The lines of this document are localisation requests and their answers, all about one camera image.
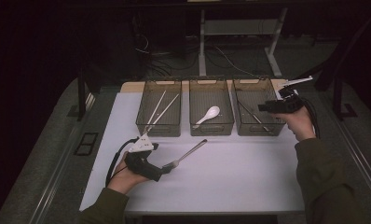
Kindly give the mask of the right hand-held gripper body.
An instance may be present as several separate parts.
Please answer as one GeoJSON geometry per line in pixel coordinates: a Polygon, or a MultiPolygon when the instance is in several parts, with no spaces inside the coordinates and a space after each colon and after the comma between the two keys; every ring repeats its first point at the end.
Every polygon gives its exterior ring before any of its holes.
{"type": "Polygon", "coordinates": [[[294,113],[305,105],[305,101],[298,95],[294,85],[313,80],[312,76],[285,80],[275,84],[278,88],[280,98],[273,101],[272,113],[289,114],[294,113]]]}

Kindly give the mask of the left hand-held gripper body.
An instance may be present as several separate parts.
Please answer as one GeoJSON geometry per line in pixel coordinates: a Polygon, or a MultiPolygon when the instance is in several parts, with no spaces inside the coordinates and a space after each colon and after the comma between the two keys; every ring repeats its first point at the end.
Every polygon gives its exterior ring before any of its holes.
{"type": "Polygon", "coordinates": [[[147,160],[151,152],[157,148],[158,144],[152,143],[148,135],[143,134],[128,150],[125,158],[128,168],[137,175],[158,182],[162,170],[147,160]]]}

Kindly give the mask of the smoked clear plastic bin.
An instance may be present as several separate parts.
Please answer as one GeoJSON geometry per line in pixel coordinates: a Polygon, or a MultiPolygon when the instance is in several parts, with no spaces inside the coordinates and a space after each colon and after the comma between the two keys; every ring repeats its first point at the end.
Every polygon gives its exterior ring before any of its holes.
{"type": "Polygon", "coordinates": [[[225,79],[189,81],[189,123],[192,136],[231,135],[234,118],[225,79]],[[213,106],[219,107],[218,115],[198,124],[213,106]]]}
{"type": "Polygon", "coordinates": [[[280,119],[274,119],[268,112],[260,112],[258,105],[266,101],[276,100],[276,92],[269,79],[233,79],[232,104],[235,113],[238,135],[240,136],[278,136],[285,124],[280,119]],[[262,124],[271,130],[266,132],[261,124],[239,105],[241,101],[262,121],[262,124]]]}
{"type": "Polygon", "coordinates": [[[166,94],[151,121],[151,124],[161,114],[170,101],[179,93],[179,97],[174,101],[169,110],[163,115],[158,123],[148,132],[153,137],[178,137],[181,133],[181,106],[182,106],[182,83],[179,80],[174,81],[146,81],[144,92],[139,106],[136,125],[140,134],[144,133],[144,128],[153,113],[162,93],[166,94]]]}

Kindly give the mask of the white chopstick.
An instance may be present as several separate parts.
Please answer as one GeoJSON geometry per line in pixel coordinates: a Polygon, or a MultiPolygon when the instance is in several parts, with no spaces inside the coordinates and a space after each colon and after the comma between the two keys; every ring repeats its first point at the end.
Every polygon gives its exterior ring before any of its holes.
{"type": "Polygon", "coordinates": [[[147,133],[147,132],[150,130],[150,124],[151,124],[151,121],[152,121],[152,119],[154,118],[154,116],[156,115],[156,112],[157,112],[157,110],[158,110],[158,108],[159,108],[159,106],[160,106],[160,104],[161,104],[161,101],[163,100],[165,94],[166,94],[166,90],[162,93],[160,99],[158,100],[158,103],[156,104],[156,107],[155,107],[155,109],[153,110],[153,113],[152,113],[152,115],[150,116],[150,119],[149,119],[149,121],[147,122],[147,125],[146,125],[145,128],[144,128],[144,133],[147,133]]]}

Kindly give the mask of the white ceramic spoon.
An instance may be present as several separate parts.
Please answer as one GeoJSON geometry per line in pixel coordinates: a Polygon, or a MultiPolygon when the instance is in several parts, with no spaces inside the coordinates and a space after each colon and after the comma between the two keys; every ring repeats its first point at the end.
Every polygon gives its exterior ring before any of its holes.
{"type": "Polygon", "coordinates": [[[197,129],[200,126],[200,124],[202,124],[204,121],[217,117],[219,115],[219,113],[220,113],[220,107],[219,106],[216,106],[216,105],[211,106],[207,110],[205,115],[199,121],[197,121],[196,124],[192,126],[192,128],[197,129]]]}

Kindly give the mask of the chopsticks pair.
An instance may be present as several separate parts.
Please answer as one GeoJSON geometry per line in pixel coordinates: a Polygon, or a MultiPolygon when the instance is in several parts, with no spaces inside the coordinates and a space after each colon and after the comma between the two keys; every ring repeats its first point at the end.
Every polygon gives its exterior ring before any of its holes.
{"type": "Polygon", "coordinates": [[[146,129],[146,132],[148,133],[157,123],[158,121],[163,117],[163,115],[169,110],[169,108],[172,106],[174,101],[179,97],[179,93],[170,101],[170,103],[165,107],[165,109],[161,112],[161,114],[156,118],[156,120],[148,125],[148,128],[146,129]]]}

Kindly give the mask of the person's right hand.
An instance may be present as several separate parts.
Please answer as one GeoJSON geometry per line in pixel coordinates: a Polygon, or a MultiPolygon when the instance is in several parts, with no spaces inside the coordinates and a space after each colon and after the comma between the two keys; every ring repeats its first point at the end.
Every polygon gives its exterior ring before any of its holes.
{"type": "Polygon", "coordinates": [[[304,106],[294,113],[272,114],[272,117],[284,120],[297,141],[316,137],[309,111],[304,106]]]}

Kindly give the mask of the person's left hand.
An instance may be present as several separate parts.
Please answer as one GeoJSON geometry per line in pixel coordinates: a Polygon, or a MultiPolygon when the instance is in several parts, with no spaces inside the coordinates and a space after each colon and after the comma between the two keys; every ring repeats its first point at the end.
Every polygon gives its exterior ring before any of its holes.
{"type": "Polygon", "coordinates": [[[148,178],[137,175],[128,169],[126,162],[124,162],[128,152],[125,152],[120,163],[115,169],[114,175],[111,177],[107,187],[111,190],[117,191],[122,194],[127,194],[136,185],[148,181],[148,178]]]}

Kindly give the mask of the black angled metal stand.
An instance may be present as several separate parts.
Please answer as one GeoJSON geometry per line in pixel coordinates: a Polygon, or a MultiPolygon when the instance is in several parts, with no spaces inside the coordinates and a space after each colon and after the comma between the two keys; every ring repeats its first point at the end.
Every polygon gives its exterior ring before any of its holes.
{"type": "Polygon", "coordinates": [[[314,88],[327,91],[334,88],[333,109],[339,118],[342,89],[345,83],[351,85],[371,109],[371,5],[366,8],[342,8],[339,15],[326,19],[324,23],[338,40],[333,53],[310,70],[302,74],[308,77],[318,74],[314,88]]]}

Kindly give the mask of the white metal desk frame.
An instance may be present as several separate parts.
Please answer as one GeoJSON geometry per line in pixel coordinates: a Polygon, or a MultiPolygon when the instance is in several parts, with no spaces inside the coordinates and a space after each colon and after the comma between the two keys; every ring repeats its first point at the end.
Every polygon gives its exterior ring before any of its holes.
{"type": "Polygon", "coordinates": [[[205,11],[200,12],[199,23],[199,74],[207,75],[205,57],[205,37],[213,35],[270,35],[270,45],[264,48],[274,77],[281,77],[282,72],[275,59],[274,52],[282,32],[288,8],[284,7],[277,19],[253,20],[207,20],[205,11]]]}

